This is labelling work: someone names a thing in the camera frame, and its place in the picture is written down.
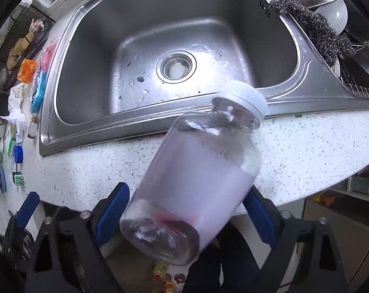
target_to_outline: orange bag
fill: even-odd
[[[24,59],[19,67],[17,79],[25,84],[29,84],[33,81],[35,71],[37,70],[38,63],[34,60]]]

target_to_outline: white bowl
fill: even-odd
[[[336,63],[332,66],[332,71],[336,75],[337,78],[340,77],[340,62],[339,58],[336,58]]]
[[[343,0],[335,0],[328,4],[321,5],[314,13],[325,15],[329,26],[336,31],[337,35],[343,32],[346,27],[348,12],[347,6]]]

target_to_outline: drain strainer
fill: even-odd
[[[186,51],[173,51],[159,60],[156,72],[162,81],[178,84],[189,79],[196,68],[197,62],[192,54]]]

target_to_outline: screw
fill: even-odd
[[[320,217],[320,218],[319,218],[319,222],[320,222],[320,224],[322,224],[322,225],[326,225],[326,224],[328,224],[328,220],[327,220],[325,217]]]
[[[82,219],[88,219],[91,216],[91,212],[89,210],[85,210],[80,214]]]
[[[288,210],[282,210],[281,211],[281,216],[282,216],[282,218],[289,219],[289,218],[291,218],[291,212],[289,212]]]
[[[45,225],[50,225],[53,221],[53,218],[51,218],[50,216],[49,217],[46,217],[43,222],[45,223]]]

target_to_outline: plastic jar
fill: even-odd
[[[251,141],[267,112],[256,89],[225,85],[210,112],[179,116],[120,220],[144,253],[186,264],[211,242],[251,189],[261,166]]]

